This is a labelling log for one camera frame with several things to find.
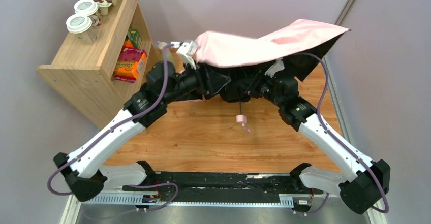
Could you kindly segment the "pink folding umbrella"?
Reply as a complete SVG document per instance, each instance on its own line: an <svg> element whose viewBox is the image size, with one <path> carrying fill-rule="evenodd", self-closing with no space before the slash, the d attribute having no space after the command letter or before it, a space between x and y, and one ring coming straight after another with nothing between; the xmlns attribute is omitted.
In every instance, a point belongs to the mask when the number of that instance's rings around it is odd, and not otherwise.
<svg viewBox="0 0 431 224"><path fill-rule="evenodd" d="M304 81L347 31L307 19L298 19L260 38L206 31L194 39L199 46L194 60L196 65L228 68L231 82L217 95L228 103L246 102L245 90L259 70L265 72L282 58L283 71L294 75L297 82Z"/></svg>

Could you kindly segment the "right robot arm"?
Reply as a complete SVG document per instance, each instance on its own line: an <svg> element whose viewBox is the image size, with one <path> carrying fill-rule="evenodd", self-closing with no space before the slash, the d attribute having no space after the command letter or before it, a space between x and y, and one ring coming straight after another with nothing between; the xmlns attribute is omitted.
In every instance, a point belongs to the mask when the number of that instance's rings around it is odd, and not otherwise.
<svg viewBox="0 0 431 224"><path fill-rule="evenodd" d="M313 106L299 95L294 75L259 71L247 87L247 94L276 105L282 121L313 141L340 169L336 173L303 163L291 172L301 185L341 197L357 214L369 209L388 213L389 164L373 160L337 133L323 118L321 104Z"/></svg>

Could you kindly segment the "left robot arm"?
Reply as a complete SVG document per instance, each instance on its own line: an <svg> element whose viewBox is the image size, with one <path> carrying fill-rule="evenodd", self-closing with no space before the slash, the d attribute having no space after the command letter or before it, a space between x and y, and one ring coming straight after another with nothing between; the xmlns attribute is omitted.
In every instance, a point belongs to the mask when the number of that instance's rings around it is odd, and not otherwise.
<svg viewBox="0 0 431 224"><path fill-rule="evenodd" d="M230 81L228 68L201 63L178 72L171 62L156 63L141 88L100 132L74 152L54 157L71 194L85 202L109 187L149 185L153 173L145 161L120 167L106 166L105 161L165 115L169 103L210 99Z"/></svg>

